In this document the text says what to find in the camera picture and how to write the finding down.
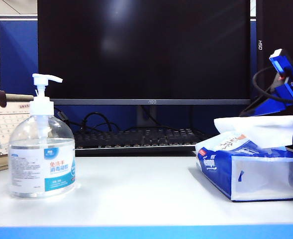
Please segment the bottle label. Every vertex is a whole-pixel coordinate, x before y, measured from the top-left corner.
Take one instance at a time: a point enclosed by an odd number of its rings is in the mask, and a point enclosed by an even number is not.
[[[8,155],[14,192],[46,192],[75,181],[74,144],[45,149],[10,148]]]

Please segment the monitor logo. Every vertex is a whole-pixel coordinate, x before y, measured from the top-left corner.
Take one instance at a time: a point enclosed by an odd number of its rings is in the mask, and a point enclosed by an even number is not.
[[[258,41],[258,49],[259,50],[262,50],[262,40],[259,40]]]

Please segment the white tissue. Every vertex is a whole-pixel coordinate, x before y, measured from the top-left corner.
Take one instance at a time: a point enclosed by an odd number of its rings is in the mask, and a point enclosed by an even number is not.
[[[214,123],[220,133],[242,133],[261,148],[275,148],[293,143],[293,116],[218,118]]]

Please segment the tissue box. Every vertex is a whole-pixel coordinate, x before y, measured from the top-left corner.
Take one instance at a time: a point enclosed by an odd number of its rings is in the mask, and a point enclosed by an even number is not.
[[[197,166],[232,201],[293,199],[293,152],[224,132],[196,144]]]

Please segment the calendar page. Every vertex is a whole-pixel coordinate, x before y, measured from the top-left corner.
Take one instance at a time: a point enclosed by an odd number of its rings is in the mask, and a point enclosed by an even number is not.
[[[11,133],[25,119],[29,118],[29,102],[7,102],[0,106],[0,155],[8,154]]]

